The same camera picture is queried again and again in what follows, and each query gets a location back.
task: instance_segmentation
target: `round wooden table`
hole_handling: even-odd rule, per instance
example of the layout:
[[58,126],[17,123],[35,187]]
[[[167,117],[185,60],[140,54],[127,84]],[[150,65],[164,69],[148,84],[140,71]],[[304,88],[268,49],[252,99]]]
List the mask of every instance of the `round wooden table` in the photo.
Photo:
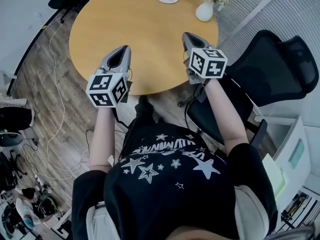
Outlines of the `round wooden table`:
[[199,21],[195,12],[201,0],[91,0],[73,23],[71,60],[86,80],[103,57],[115,48],[131,48],[130,95],[159,93],[188,80],[182,34],[194,33],[210,44],[218,42],[214,18]]

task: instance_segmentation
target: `white vase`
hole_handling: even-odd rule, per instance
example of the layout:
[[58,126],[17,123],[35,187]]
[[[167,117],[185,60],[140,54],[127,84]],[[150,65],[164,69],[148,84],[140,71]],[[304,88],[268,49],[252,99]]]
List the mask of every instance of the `white vase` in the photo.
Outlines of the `white vase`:
[[199,21],[207,22],[214,14],[214,2],[205,0],[195,11],[195,16]]

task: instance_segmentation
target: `wooden floor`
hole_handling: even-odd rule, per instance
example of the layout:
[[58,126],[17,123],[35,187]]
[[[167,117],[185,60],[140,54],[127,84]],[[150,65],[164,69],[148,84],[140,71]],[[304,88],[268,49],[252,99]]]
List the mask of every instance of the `wooden floor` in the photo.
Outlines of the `wooden floor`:
[[[61,130],[49,143],[48,156],[55,166],[66,170],[76,168],[81,155],[88,149],[85,132],[87,129],[94,128],[97,115],[97,109],[91,105],[84,91],[87,81],[78,74],[69,56],[69,35],[76,16],[75,12],[71,12],[65,18],[64,24],[51,43],[52,50],[56,54],[56,80],[65,105],[65,115]],[[72,171],[56,168],[47,156],[48,140],[56,134],[63,118],[63,106],[55,86],[55,61],[49,49],[49,40],[59,26],[59,21],[53,23],[38,38],[18,72],[18,79],[14,82],[11,95],[16,98],[27,98],[28,106],[35,110],[34,126],[24,131],[23,134],[26,138],[35,137],[39,146],[37,151],[33,151],[26,145],[24,145],[24,150],[23,145],[15,149],[22,155],[19,162],[20,167],[28,173],[20,180],[19,187],[33,187],[36,171],[52,178],[69,178],[54,180],[46,176],[39,176],[52,187],[59,209],[66,211],[72,203],[73,181],[88,170],[88,162],[84,159],[81,169],[72,176]],[[185,127],[184,108],[178,107],[177,102],[188,98],[189,95],[190,86],[185,83],[172,90],[151,95],[149,100],[155,112],[166,122]],[[134,106],[137,104],[137,99],[138,97],[130,96],[127,104],[122,103],[117,107],[119,119],[127,125],[135,117]],[[116,126],[116,129],[126,131],[122,125]],[[122,149],[124,139],[124,134],[119,131],[115,132],[117,154]],[[89,143],[91,137],[92,133],[89,132]],[[206,136],[203,138],[208,147],[214,151],[218,144]],[[28,140],[25,140],[24,143],[32,145],[32,142]],[[264,152],[272,154],[274,148],[267,143]]]

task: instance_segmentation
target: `person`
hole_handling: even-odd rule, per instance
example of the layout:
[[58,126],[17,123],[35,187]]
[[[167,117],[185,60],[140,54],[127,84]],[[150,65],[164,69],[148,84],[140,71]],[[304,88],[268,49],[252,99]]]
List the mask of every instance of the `person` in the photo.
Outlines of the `person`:
[[51,219],[53,215],[45,217],[35,209],[37,198],[35,197],[36,190],[34,188],[28,187],[21,191],[22,194],[19,193],[16,198],[15,208],[29,229],[33,229],[35,225],[45,223]]
[[141,96],[115,155],[115,119],[100,108],[89,149],[90,171],[73,185],[77,240],[262,240],[276,227],[272,185],[245,127],[216,79],[204,87],[227,159],[197,133],[153,120]]

